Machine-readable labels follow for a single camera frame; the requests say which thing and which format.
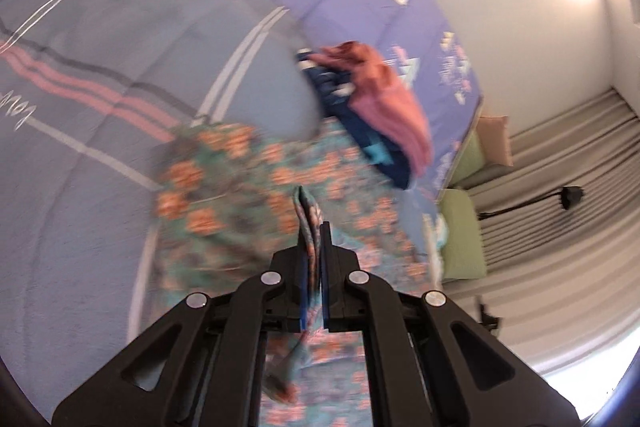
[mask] black lamp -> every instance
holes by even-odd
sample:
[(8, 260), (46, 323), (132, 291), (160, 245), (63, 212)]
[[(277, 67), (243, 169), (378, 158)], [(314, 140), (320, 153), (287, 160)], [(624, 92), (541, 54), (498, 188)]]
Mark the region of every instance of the black lamp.
[(560, 196), (560, 204), (562, 204), (562, 208), (564, 208), (564, 210), (569, 210), (576, 204), (580, 203), (582, 197), (584, 196), (584, 190), (582, 190), (582, 187), (562, 187), (560, 190), (558, 190), (558, 192), (552, 192), (551, 194), (545, 194), (544, 196), (537, 196), (528, 201), (524, 201), (523, 203), (516, 204), (515, 206), (510, 206), (509, 208), (496, 210), (495, 212), (480, 212), (478, 214), (478, 219), (482, 221), (483, 219), (487, 219), (488, 217), (500, 216), (501, 214), (506, 214), (507, 212), (511, 212), (512, 210), (524, 208), (525, 206), (529, 206), (533, 203), (538, 203), (539, 201), (548, 200), (549, 198), (553, 198), (554, 196)]

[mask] pinched fabric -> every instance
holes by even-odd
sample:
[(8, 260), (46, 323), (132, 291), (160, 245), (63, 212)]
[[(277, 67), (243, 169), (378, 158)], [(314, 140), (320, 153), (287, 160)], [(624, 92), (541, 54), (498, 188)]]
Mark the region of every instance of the pinched fabric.
[[(273, 252), (295, 245), (298, 230), (314, 261), (323, 217), (332, 223), (334, 244), (356, 251), (362, 269), (398, 291), (430, 289), (428, 263), (399, 228), (390, 182), (334, 118), (311, 142), (268, 138), (242, 124), (176, 133), (156, 207), (161, 228), (149, 322), (192, 291), (234, 291), (268, 269)], [(371, 425), (361, 336), (329, 334), (320, 321), (316, 314), (309, 324), (294, 403), (264, 395), (261, 425)], [(274, 338), (270, 357), (293, 342)]]

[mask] green pillow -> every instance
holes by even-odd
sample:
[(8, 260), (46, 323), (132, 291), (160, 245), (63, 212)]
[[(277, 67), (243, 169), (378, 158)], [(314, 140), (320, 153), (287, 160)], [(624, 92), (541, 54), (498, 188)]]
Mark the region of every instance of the green pillow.
[(441, 252), (444, 279), (485, 277), (480, 224), (469, 195), (464, 190), (447, 188), (440, 202), (440, 212), (449, 227), (449, 238)]
[(462, 155), (460, 155), (458, 165), (456, 165), (456, 170), (453, 171), (453, 175), (449, 181), (449, 187), (452, 187), (463, 179), (468, 178), (470, 175), (475, 174), (484, 167), (485, 164), (486, 160), (484, 159), (484, 153), (482, 152), (478, 133), (473, 130), (469, 135), (469, 140), (462, 152)]

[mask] beige curtain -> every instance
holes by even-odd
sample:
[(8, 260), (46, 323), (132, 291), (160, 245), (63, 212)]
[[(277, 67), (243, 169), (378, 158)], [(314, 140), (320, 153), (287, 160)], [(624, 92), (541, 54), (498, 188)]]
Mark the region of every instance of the beige curtain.
[(445, 285), (474, 313), (482, 295), (500, 339), (541, 373), (578, 362), (640, 324), (640, 120), (610, 90), (512, 140), (513, 168), (465, 181), (478, 212), (563, 185), (558, 198), (481, 221), (489, 275)]

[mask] bright window light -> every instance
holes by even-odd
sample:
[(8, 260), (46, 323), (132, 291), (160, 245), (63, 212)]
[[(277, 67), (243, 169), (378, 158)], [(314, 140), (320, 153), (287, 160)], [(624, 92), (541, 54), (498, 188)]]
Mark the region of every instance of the bright window light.
[(640, 347), (640, 328), (603, 352), (546, 377), (585, 419), (609, 399)]

